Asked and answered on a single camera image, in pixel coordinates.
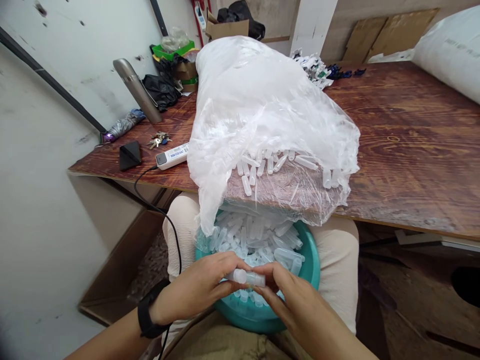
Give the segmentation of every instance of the white power adapter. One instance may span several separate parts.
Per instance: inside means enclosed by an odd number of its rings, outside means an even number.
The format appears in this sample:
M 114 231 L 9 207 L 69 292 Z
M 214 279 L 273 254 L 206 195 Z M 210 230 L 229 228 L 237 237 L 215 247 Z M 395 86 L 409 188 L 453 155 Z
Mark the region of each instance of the white power adapter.
M 173 149 L 159 153 L 155 156 L 156 165 L 160 170 L 167 170 L 175 165 L 183 163 L 187 160 L 189 153 L 189 143 L 174 147 Z

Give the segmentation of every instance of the wooden table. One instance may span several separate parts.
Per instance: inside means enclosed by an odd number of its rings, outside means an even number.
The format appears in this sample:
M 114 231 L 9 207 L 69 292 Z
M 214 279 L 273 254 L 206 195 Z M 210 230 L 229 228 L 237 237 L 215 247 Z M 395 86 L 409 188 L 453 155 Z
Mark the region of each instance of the wooden table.
M 361 133 L 360 171 L 350 177 L 348 207 L 335 215 L 480 240 L 480 106 L 410 62 L 362 67 L 367 67 L 362 77 L 335 81 L 325 91 Z M 162 151 L 188 142 L 195 112 L 196 94 L 182 97 L 163 113 L 164 122 L 144 120 L 69 170 L 134 182 L 155 164 L 160 149 L 145 145 L 151 135 L 159 130 L 172 135 Z M 119 147 L 135 140 L 144 162 L 121 172 Z M 186 162 L 148 172 L 140 183 L 198 191 Z

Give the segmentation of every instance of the blue plastic item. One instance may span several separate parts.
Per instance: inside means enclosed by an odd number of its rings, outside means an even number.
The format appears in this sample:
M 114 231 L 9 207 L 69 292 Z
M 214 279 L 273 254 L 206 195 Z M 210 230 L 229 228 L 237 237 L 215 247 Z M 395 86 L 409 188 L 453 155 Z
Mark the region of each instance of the blue plastic item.
M 301 250 L 297 252 L 305 257 L 305 262 L 302 264 L 298 276 L 310 282 L 318 290 L 320 284 L 320 259 L 314 237 L 303 222 L 297 221 L 293 226 L 298 231 L 299 239 L 303 242 Z M 202 230 L 199 231 L 198 237 L 205 238 Z M 197 260 L 208 255 L 210 253 L 196 249 L 195 257 Z M 287 328 L 278 316 L 275 315 L 271 307 L 256 307 L 250 300 L 241 302 L 240 298 L 235 297 L 233 294 L 218 300 L 214 306 L 234 326 L 252 333 L 273 334 Z

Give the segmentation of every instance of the lap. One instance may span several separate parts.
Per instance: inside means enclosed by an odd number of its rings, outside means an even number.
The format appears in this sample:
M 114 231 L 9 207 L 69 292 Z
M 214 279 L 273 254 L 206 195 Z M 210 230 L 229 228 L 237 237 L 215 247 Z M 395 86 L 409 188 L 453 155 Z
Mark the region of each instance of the lap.
M 197 194 L 183 192 L 171 203 L 168 216 L 175 224 L 181 253 L 181 267 L 195 261 L 195 237 L 200 213 Z M 355 333 L 358 300 L 359 235 L 350 219 L 331 217 L 323 226 L 309 226 L 320 258 L 319 292 Z M 168 245 L 168 274 L 179 274 L 178 250 L 172 226 L 165 219 L 163 233 Z

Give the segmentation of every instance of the white sack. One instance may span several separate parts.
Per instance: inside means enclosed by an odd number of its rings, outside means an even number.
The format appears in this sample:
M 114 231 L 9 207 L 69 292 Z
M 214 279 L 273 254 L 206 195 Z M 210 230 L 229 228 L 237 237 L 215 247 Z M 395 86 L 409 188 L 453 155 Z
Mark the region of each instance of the white sack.
M 480 5 L 436 23 L 415 46 L 413 62 L 480 104 Z

